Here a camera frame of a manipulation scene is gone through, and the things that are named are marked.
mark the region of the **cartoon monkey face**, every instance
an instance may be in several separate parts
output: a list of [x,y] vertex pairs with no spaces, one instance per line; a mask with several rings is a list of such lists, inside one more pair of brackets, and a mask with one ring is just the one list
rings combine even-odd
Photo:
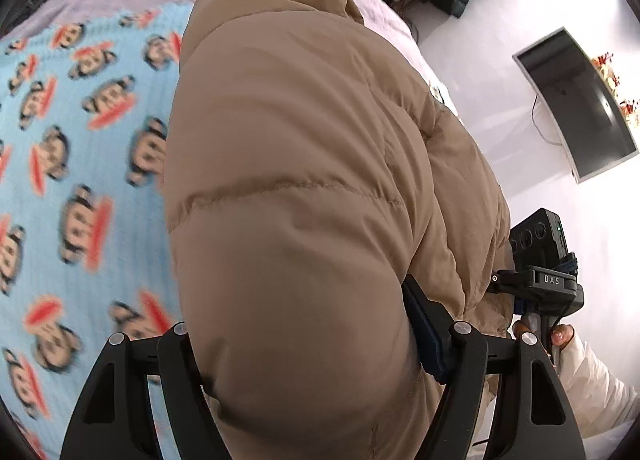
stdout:
[[143,10],[142,12],[136,12],[134,14],[125,14],[118,20],[118,24],[123,27],[129,27],[135,25],[138,28],[146,28],[149,26],[160,11],[156,8],[151,10]]
[[15,76],[9,79],[9,93],[14,97],[20,85],[27,80],[27,63],[20,61],[15,69]]
[[118,24],[123,27],[128,27],[133,25],[137,20],[137,14],[125,14],[121,16],[118,20]]
[[89,272],[96,272],[102,261],[102,248],[109,230],[113,201],[98,199],[87,186],[76,185],[60,217],[60,258],[76,264],[84,258]]
[[22,102],[20,108],[20,129],[26,130],[42,110],[42,99],[44,98],[44,86],[42,81],[34,81],[31,83],[29,93]]
[[20,122],[18,126],[21,130],[26,130],[35,117],[44,117],[49,109],[53,93],[56,90],[56,79],[49,78],[44,85],[42,81],[34,81],[20,107]]
[[78,185],[62,211],[62,261],[76,263],[87,251],[94,230],[94,220],[94,195],[87,186]]
[[119,301],[111,303],[109,316],[116,323],[114,331],[127,334],[132,341],[158,335],[151,320]]
[[90,114],[103,117],[105,125],[114,122],[132,107],[134,95],[131,89],[135,81],[133,76],[126,76],[119,80],[106,82],[92,96],[82,101],[82,109]]
[[77,45],[84,36],[84,24],[68,23],[61,26],[51,40],[52,48],[71,48]]
[[71,79],[96,75],[107,65],[116,61],[116,55],[113,52],[101,49],[98,46],[87,47],[78,52],[78,62],[68,74]]
[[62,301],[56,296],[40,296],[24,315],[24,329],[35,336],[33,356],[50,372],[63,372],[81,348],[80,339],[59,323],[64,312]]
[[24,228],[15,225],[0,241],[0,290],[8,295],[22,266]]
[[149,117],[131,143],[127,182],[140,186],[150,175],[161,177],[165,154],[166,125],[157,117]]
[[35,337],[33,355],[37,363],[50,372],[64,372],[81,349],[78,336],[55,322],[42,324],[35,330]]
[[17,39],[14,42],[9,43],[9,46],[4,49],[4,55],[11,55],[15,52],[21,52],[24,47],[27,46],[26,39]]
[[[119,301],[111,303],[109,316],[115,323],[115,332],[123,332],[135,341],[162,335],[171,328],[169,316],[153,294],[141,291],[140,302],[143,306],[142,314]],[[150,376],[149,380],[154,384],[160,383],[158,376]]]
[[68,170],[69,141],[57,126],[51,126],[42,137],[42,142],[35,147],[40,169],[53,180],[62,180]]
[[38,395],[27,368],[16,358],[11,350],[4,348],[2,353],[9,368],[9,378],[14,387],[15,395],[17,395],[27,414],[31,418],[36,418],[38,416]]
[[163,36],[152,36],[145,46],[143,58],[154,70],[162,70],[172,61],[178,61],[179,53],[170,40]]

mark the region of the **black camera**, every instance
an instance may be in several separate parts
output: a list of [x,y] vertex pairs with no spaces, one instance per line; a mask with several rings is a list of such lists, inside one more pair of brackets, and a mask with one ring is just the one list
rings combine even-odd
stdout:
[[560,217],[538,209],[517,224],[509,237],[515,270],[492,274],[488,291],[514,297],[513,313],[551,350],[550,331],[584,305],[578,284],[578,260],[569,252]]

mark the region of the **white sweater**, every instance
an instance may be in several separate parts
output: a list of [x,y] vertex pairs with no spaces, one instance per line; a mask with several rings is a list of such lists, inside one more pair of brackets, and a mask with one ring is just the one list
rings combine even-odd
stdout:
[[558,375],[583,438],[608,431],[640,413],[638,392],[611,375],[577,333],[560,354]]

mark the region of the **jacket seam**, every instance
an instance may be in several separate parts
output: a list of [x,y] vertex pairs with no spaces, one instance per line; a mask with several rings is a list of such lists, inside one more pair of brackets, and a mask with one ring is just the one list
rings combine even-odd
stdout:
[[380,424],[376,424],[373,428],[371,428],[371,460],[376,460],[376,447],[378,444],[376,440],[378,438],[378,427]]
[[391,207],[394,207],[394,208],[404,208],[404,204],[399,200],[391,200],[389,198],[384,198],[382,196],[377,196],[377,195],[373,195],[373,194],[366,194],[366,193],[363,193],[361,191],[358,191],[357,189],[348,187],[348,186],[346,186],[344,184],[322,183],[322,182],[287,183],[287,184],[276,185],[276,186],[273,186],[273,187],[266,187],[266,188],[262,188],[262,189],[248,191],[246,193],[241,193],[241,194],[225,195],[225,196],[221,196],[221,197],[218,197],[218,198],[206,198],[206,195],[203,195],[203,194],[194,195],[192,197],[191,201],[187,202],[188,207],[183,209],[183,213],[184,214],[182,214],[181,216],[178,217],[178,221],[175,224],[172,224],[172,227],[169,227],[169,234],[171,232],[173,232],[174,229],[178,228],[181,224],[183,224],[185,221],[187,221],[187,219],[189,218],[189,216],[191,216],[191,213],[194,211],[194,209],[212,207],[212,206],[217,205],[217,204],[222,204],[223,202],[249,198],[249,197],[252,197],[252,196],[265,195],[265,194],[269,194],[269,193],[282,191],[282,190],[285,190],[285,189],[302,189],[302,190],[307,189],[307,190],[311,190],[311,189],[316,189],[316,188],[340,189],[340,190],[343,190],[343,191],[346,191],[348,193],[357,195],[357,196],[359,196],[361,198],[365,198],[365,199],[370,200],[370,201],[384,202],[384,203],[386,203],[386,204],[388,204],[388,205],[390,205]]

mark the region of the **hand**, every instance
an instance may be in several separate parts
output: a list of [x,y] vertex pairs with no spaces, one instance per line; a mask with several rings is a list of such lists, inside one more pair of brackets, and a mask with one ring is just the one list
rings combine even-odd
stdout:
[[558,325],[551,332],[551,343],[560,348],[560,351],[574,338],[574,327],[571,325]]
[[[530,332],[529,328],[522,322],[516,321],[511,328],[516,339],[519,338],[524,332]],[[574,338],[574,327],[571,325],[558,325],[551,332],[551,344],[560,348],[560,351],[571,342]]]

